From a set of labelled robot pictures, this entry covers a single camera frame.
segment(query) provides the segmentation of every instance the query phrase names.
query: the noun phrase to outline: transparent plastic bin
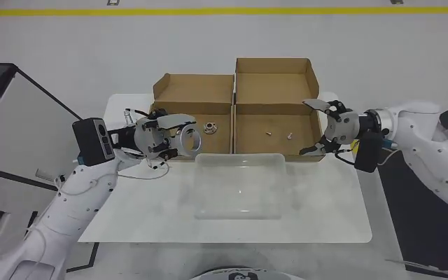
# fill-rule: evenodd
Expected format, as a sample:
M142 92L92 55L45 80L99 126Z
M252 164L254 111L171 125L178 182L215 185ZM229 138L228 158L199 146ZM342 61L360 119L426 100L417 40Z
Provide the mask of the transparent plastic bin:
M196 157L197 219L280 219L286 177L281 154L200 154Z

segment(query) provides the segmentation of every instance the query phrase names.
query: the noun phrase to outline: white table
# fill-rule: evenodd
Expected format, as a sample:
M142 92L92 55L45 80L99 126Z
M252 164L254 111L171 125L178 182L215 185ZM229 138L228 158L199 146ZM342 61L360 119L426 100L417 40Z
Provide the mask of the white table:
M319 98L337 96L321 93ZM147 111L152 101L151 94L113 95L104 114L108 129L124 125L125 108ZM322 116L325 128L326 116ZM194 163L172 162L171 166L169 175L155 181L119 178L80 242L366 243L372 238L358 175L333 155L317 163L288 163L288 179L300 205L300 227L291 229L275 220L195 220L185 208ZM157 172L142 162L122 174L152 177Z

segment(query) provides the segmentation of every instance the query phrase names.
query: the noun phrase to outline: black cable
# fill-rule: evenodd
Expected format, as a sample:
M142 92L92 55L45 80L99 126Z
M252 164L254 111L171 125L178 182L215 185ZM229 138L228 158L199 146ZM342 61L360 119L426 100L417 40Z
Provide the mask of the black cable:
M335 153L335 157L336 157L338 160L341 160L341 161L347 163L348 165L355 165L353 162L350 162L350 161L348 161L348 160L346 160L346 159L344 159L344 158L342 158L342 157L339 156L340 153L349 152L349 151L351 151L351 150L339 150L339 151L337 151L337 152Z
M134 110L134 109L126 108L126 111L134 111L135 113L139 113L140 115L143 115L143 116L149 118L149 114L147 114L147 113L145 113L143 111L140 111L140 110Z

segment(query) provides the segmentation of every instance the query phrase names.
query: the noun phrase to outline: open cardboard box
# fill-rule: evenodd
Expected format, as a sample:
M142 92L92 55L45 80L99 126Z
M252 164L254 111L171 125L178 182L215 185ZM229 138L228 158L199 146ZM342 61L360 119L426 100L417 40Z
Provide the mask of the open cardboard box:
M166 73L153 86L154 104L150 109L192 115L201 134L203 153L232 153L233 84L233 75ZM206 123L216 123L216 132L205 134Z
M322 160L323 156L299 155L322 136L317 112L302 103L319 95L309 59L239 58L236 74L234 152L281 153L288 161Z

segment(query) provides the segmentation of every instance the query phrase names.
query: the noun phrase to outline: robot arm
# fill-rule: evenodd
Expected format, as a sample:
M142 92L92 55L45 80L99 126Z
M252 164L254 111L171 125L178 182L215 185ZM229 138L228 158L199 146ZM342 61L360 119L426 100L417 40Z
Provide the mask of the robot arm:
M108 132L99 118L73 124L80 148L79 165L65 181L48 208L30 227L22 243L0 257L0 280L62 280L71 249L116 186L118 171L142 160L164 163L178 155L201 151L196 121L189 115L154 110L135 123L125 112L127 126ZM193 149L186 148L192 138Z
M373 172L382 148L398 148L421 182L448 203L448 140L439 122L440 107L428 102L367 110L363 114L345 108L340 101L304 100L327 115L328 126L321 140L304 148L301 155L344 152L341 144L359 140L355 168Z

